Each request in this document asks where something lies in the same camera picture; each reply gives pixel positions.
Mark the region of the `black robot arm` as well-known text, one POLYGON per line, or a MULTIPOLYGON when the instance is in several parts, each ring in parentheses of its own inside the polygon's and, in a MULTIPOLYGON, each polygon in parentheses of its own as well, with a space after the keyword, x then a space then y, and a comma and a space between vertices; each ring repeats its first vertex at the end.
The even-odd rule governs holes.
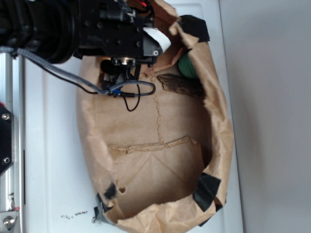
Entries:
POLYGON ((171 45, 147 0, 3 0, 0 44, 54 64, 105 56, 153 65, 171 45))

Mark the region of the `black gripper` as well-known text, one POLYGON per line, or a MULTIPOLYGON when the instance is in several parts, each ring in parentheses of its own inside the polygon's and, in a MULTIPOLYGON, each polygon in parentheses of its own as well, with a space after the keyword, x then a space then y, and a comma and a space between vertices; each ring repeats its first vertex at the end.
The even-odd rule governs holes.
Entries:
POLYGON ((152 66, 170 46, 154 27, 155 12, 147 0, 129 6, 124 0, 79 1, 76 57, 106 56, 152 66))

